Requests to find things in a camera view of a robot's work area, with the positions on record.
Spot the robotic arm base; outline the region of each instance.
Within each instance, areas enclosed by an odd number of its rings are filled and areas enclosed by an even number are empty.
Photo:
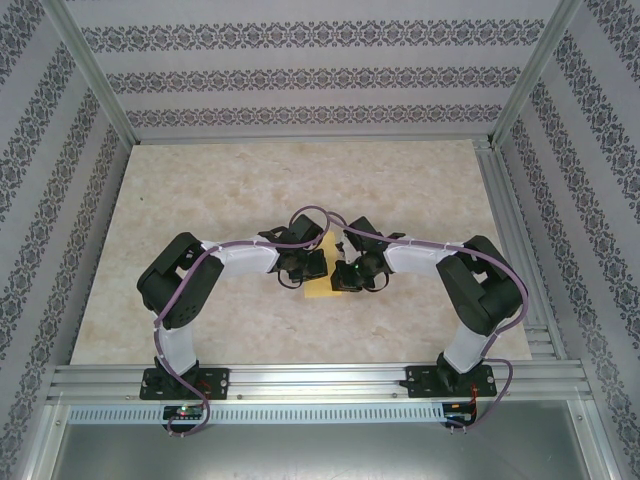
[[[141,400],[198,400],[198,397],[169,375],[154,358],[155,368],[147,368],[142,376]],[[229,390],[228,368],[200,368],[199,362],[181,375],[189,385],[200,390],[209,400],[226,400]]]
[[[409,398],[465,398],[472,396],[472,388],[478,397],[495,397],[498,394],[493,369],[479,364],[467,373],[458,373],[442,354],[436,365],[411,365],[405,369],[407,380],[400,386],[406,387]]]

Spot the beige tile floor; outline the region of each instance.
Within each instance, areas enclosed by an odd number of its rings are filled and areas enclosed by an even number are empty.
[[[136,281],[171,239],[248,238],[306,204],[383,233],[498,244],[473,147],[453,142],[138,146],[129,162],[73,364],[149,364],[152,325]],[[437,279],[394,275],[377,294],[305,299],[274,275],[216,285],[195,321],[203,363],[426,362],[458,318]],[[530,359],[522,327],[492,353]]]

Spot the damask pattern stripe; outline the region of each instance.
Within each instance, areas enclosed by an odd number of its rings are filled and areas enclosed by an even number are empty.
[[[633,285],[633,277],[628,273],[626,260],[616,246],[616,239],[609,231],[604,211],[599,207],[596,194],[589,185],[578,154],[569,139],[547,87],[539,82],[531,92],[531,103],[538,114],[549,145],[556,156],[560,171],[564,175],[567,189],[575,202],[584,230],[589,236],[593,252],[609,284],[609,291],[620,318],[626,323],[625,330],[633,339],[634,349],[640,348],[640,292]]]
[[[26,169],[33,161],[46,127],[58,106],[65,87],[75,70],[71,54],[61,42],[47,65],[29,106],[18,122],[14,136],[0,158],[0,223],[12,205],[16,191],[22,185]]]
[[[569,301],[584,335],[585,346],[595,364],[598,380],[602,383],[605,401],[612,414],[612,419],[617,425],[618,437],[625,445],[625,453],[629,455],[632,471],[635,475],[640,476],[640,455],[638,455],[640,426],[636,423],[635,414],[631,412],[632,403],[624,391],[624,383],[619,378],[620,370],[612,360],[613,354],[609,347],[609,342],[606,336],[602,334],[606,329],[598,322],[598,317],[591,304],[589,291],[582,280],[580,267],[575,260],[571,244],[567,240],[567,234],[558,214],[558,208],[549,190],[529,134],[525,130],[521,119],[515,122],[511,135],[535,196]],[[508,162],[507,171],[509,172],[511,183],[514,185],[514,190],[517,191]]]
[[[107,75],[114,92],[174,93],[348,88],[510,88],[519,67],[318,68]]]
[[[35,218],[29,225],[26,241],[20,248],[19,258],[14,264],[15,269],[9,274],[4,297],[0,300],[0,360],[5,359],[5,350],[11,345],[12,332],[22,316],[24,302],[31,291],[99,109],[98,100],[92,91],[88,90],[73,120],[67,140],[62,145],[51,178],[42,193],[42,200],[38,204]]]
[[[586,4],[633,80],[640,82],[640,15],[636,9],[628,0],[587,0]]]
[[[617,177],[622,194],[630,200],[629,208],[640,223],[640,162],[638,150],[629,144],[629,137],[613,106],[602,93],[598,79],[587,64],[584,55],[570,34],[564,36],[555,51],[555,58],[580,104],[589,128],[596,137],[600,150],[607,157],[611,171]]]
[[[326,123],[493,122],[500,105],[357,105],[128,111],[135,128]]]
[[[44,17],[38,0],[15,0],[0,22],[0,85],[4,85],[22,51]]]
[[[83,28],[94,53],[235,48],[533,45],[544,21],[415,20]]]
[[[42,377],[58,335],[60,322],[64,317],[68,295],[73,287],[118,144],[118,135],[110,126],[89,179],[67,248],[62,256],[53,292],[47,300],[47,307],[38,325],[35,343],[29,351],[29,361],[20,379],[20,390],[16,393],[16,401],[8,412],[9,422],[4,425],[4,435],[0,440],[0,477],[2,475],[5,475],[3,478],[11,477],[15,459],[24,442],[23,435],[33,415]]]

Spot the ventilation slot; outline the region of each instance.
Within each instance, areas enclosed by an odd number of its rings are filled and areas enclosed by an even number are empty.
[[[74,406],[70,424],[144,425],[166,423],[162,405]],[[440,403],[350,405],[238,405],[214,404],[214,424],[327,424],[438,422],[444,417]],[[198,424],[199,420],[180,420]]]

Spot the gray panel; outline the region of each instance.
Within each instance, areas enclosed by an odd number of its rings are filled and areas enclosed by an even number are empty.
[[[467,435],[440,425],[68,426],[55,479],[583,479],[563,402],[517,402]]]

